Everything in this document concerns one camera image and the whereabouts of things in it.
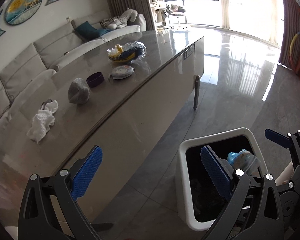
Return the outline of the blue plastic wrapper trash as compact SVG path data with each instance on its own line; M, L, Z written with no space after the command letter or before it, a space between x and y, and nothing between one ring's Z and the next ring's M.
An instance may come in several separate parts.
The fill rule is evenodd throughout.
M258 158L245 149L238 153L230 152L227 161L235 170L240 169L249 176L253 175L260 166Z

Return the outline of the grey knitted sock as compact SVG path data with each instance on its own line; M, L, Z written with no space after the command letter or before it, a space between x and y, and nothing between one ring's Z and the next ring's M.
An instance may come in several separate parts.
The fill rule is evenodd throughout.
M90 88L87 82L82 78L74 79L68 89L68 101L81 105L89 100L89 96Z

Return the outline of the black tape roll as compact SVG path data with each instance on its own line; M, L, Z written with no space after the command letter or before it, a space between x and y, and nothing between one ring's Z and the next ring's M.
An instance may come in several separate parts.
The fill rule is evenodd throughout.
M44 101L40 107L41 110L49 110L49 104L52 103L53 101L51 99L48 99Z

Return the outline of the orange curtain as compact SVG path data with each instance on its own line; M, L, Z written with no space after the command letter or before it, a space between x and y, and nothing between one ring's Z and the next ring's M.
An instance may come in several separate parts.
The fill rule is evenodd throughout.
M300 5L296 0L283 0L284 29L279 63L300 77Z

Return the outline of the round cartoon bear case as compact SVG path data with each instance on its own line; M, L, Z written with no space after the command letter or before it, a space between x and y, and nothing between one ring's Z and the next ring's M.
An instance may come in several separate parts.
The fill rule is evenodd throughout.
M115 67L111 73L110 76L114 80L121 80L125 79L127 77L130 77L134 74L134 68L128 65L122 65Z

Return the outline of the grey plush toy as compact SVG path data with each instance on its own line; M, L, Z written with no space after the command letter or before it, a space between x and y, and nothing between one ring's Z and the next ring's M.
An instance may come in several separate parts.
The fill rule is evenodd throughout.
M107 25L107 29L115 30L121 29L127 26L128 22L135 22L138 12L134 9L126 10L119 18L116 18Z

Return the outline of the white paper towel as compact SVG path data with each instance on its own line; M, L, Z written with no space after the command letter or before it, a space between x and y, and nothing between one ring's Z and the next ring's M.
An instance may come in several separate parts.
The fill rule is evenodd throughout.
M39 143L50 130L50 127L55 124L54 114L57 112L59 104L56 100L53 100L49 104L49 110L41 110L32 118L32 124L26 135L29 139Z

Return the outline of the white trash bin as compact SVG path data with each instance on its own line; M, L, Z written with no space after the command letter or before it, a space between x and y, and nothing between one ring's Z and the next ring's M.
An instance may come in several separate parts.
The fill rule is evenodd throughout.
M179 217L194 231L205 231L220 214L226 201L222 199L204 168L201 149L209 145L226 161L230 152L248 150L261 162L254 172L257 177L268 173L264 157L253 133L244 127L183 141L177 154L175 187Z

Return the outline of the round teal wall painting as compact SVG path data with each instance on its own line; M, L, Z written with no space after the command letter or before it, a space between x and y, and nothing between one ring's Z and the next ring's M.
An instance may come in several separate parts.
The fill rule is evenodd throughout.
M19 25L29 20L39 9L42 0L11 0L5 11L9 25Z

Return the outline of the teal cushion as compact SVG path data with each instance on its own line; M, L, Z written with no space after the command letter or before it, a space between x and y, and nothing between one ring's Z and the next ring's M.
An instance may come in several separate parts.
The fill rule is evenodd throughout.
M78 35L83 37L85 40L91 41L111 32L111 30L95 29L89 22L86 21L79 25L77 28L75 28L75 32L78 33Z

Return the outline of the yellow blue item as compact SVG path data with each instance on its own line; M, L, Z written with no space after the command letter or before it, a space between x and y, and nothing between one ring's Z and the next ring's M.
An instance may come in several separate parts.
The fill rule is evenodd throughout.
M108 59L115 63L133 63L145 58L146 54L146 46L139 41L116 44L107 50Z

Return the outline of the grey sectional sofa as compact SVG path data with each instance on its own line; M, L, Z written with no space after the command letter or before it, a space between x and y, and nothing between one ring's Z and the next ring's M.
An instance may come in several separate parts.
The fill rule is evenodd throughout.
M72 20L44 37L29 44L0 71L0 119L14 112L41 86L48 77L58 72L83 54L127 34L146 31L146 20L138 14L135 22L91 41L75 32L75 28L89 22L95 29L103 29L100 21L110 18L105 11Z

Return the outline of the balcony chair with clothes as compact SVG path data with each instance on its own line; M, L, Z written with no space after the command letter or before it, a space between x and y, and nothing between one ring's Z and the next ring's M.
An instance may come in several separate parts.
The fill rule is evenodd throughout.
M180 5L167 5L163 10L162 18L166 19L168 16L175 16L177 18L177 25L180 26L180 17L186 16L186 10Z

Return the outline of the black white floral cushion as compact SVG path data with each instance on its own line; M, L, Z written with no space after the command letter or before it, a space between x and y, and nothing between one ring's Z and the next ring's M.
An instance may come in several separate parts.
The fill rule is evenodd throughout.
M107 29L107 26L112 24L117 19L118 19L118 17L110 17L110 18L101 20L99 23L103 29Z

